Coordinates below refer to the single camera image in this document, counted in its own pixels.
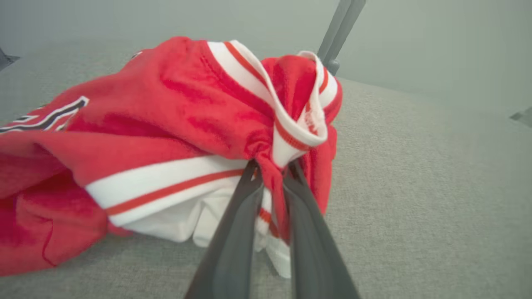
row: red jersey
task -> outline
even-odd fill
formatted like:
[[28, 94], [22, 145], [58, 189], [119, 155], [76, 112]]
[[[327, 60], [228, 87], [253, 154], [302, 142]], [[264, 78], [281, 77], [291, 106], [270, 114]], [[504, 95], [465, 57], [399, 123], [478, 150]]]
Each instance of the red jersey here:
[[0, 128], [0, 274], [53, 267], [109, 228], [206, 246], [250, 159], [257, 229], [287, 240], [281, 171], [301, 157], [325, 212], [341, 101], [310, 52], [260, 61], [184, 37], [139, 52]]

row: red stripe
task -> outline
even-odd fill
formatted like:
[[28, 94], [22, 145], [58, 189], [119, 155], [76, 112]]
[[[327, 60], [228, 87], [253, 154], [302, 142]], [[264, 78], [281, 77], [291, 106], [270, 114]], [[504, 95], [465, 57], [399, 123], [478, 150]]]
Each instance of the red stripe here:
[[212, 173], [210, 175], [180, 182], [178, 184], [175, 184], [175, 185], [145, 194], [143, 196], [134, 198], [132, 200], [123, 202], [121, 204], [117, 204], [115, 206], [109, 207], [105, 211], [107, 212], [109, 216], [120, 214], [120, 213], [129, 211], [131, 209], [134, 209], [136, 207], [139, 207], [141, 205], [145, 205], [147, 203], [156, 201], [165, 196], [183, 191], [185, 189], [189, 189], [189, 188], [201, 185], [201, 184], [205, 184], [205, 183], [223, 179], [223, 178], [241, 176], [243, 172], [244, 172], [243, 169], [228, 170], [228, 171]]
[[327, 71], [326, 67], [323, 67], [323, 82], [321, 83], [321, 86], [320, 86], [320, 93], [322, 93], [325, 90], [328, 82], [329, 82], [329, 72]]
[[270, 224], [270, 233], [272, 237], [279, 238], [279, 230], [277, 229], [277, 226], [275, 223], [271, 221], [271, 213], [266, 211], [265, 209], [261, 208], [261, 211], [259, 212], [259, 217], [265, 221], [266, 223]]
[[264, 208], [261, 208], [261, 211], [259, 212], [259, 217], [262, 219], [262, 221], [266, 223], [270, 223], [271, 221], [271, 214], [270, 212], [266, 211]]
[[277, 131], [279, 132], [279, 135], [288, 143], [291, 147], [296, 148], [300, 151], [308, 151], [310, 149], [310, 146], [304, 144], [303, 142], [297, 140], [296, 138], [292, 137], [290, 133], [288, 133], [285, 128], [282, 127], [281, 123], [277, 118], [275, 118], [275, 126], [277, 127]]
[[227, 47], [227, 50], [231, 52], [238, 63], [240, 63], [248, 72], [250, 72], [262, 84], [264, 84], [264, 86], [266, 86], [266, 81], [264, 81], [264, 78], [261, 76], [261, 74], [259, 74], [259, 72], [257, 72], [257, 70], [255, 70], [255, 68], [250, 64], [250, 62], [246, 60], [242, 54], [240, 54], [240, 52], [235, 48], [235, 46], [232, 45], [232, 43], [226, 41], [223, 44]]
[[338, 114], [338, 111], [340, 110], [340, 106], [342, 105], [342, 86], [340, 85], [340, 82], [336, 80], [336, 84], [338, 86], [338, 89], [336, 90], [336, 95], [334, 97], [334, 100], [329, 103], [326, 107], [323, 108], [323, 112], [325, 113], [325, 118], [327, 123], [330, 123], [333, 121], [333, 119]]

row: gray surface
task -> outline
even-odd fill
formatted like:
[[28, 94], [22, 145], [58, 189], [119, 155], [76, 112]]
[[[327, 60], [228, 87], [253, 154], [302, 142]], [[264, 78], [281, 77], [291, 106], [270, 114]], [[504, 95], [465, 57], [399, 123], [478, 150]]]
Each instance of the gray surface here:
[[[0, 72], [0, 121], [118, 70], [137, 50], [91, 42], [21, 59]], [[531, 298], [532, 130], [342, 84], [326, 220], [362, 297]], [[111, 236], [57, 269], [0, 278], [0, 297], [179, 299], [203, 253]], [[256, 298], [290, 298], [290, 282], [257, 258]]]
[[[186, 35], [238, 39], [259, 57], [278, 56], [317, 51], [338, 3], [2, 0], [0, 46], [27, 56], [75, 38], [155, 46]], [[508, 117], [532, 106], [530, 12], [529, 0], [368, 0], [338, 56], [338, 75]]]

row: jersey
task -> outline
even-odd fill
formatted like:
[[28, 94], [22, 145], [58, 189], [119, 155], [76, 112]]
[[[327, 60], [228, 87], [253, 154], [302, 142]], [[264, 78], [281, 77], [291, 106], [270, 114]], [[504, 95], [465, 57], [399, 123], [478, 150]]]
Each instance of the jersey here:
[[109, 230], [206, 246], [251, 159], [262, 246], [286, 256], [282, 170], [300, 158], [325, 212], [341, 101], [311, 52], [260, 61], [186, 37], [139, 52], [0, 128], [0, 274], [54, 267]]

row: red fabric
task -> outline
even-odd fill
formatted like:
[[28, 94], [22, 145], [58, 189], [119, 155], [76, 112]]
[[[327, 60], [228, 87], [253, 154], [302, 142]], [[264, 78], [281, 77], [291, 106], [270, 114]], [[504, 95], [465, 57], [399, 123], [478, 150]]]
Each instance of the red fabric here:
[[[263, 65], [287, 112], [297, 119], [314, 83], [314, 62], [285, 56]], [[170, 39], [144, 50], [120, 72], [72, 87], [32, 114], [48, 115], [81, 96], [90, 102], [51, 128], [65, 124], [63, 131], [0, 134], [0, 275], [53, 267], [106, 234], [106, 214], [83, 189], [87, 184], [206, 154], [257, 159], [273, 191], [279, 232], [288, 238], [282, 175], [270, 158], [271, 108], [223, 71], [205, 41]], [[338, 98], [326, 108], [329, 124], [341, 94]], [[302, 162], [322, 212], [335, 144], [329, 126], [328, 141]]]

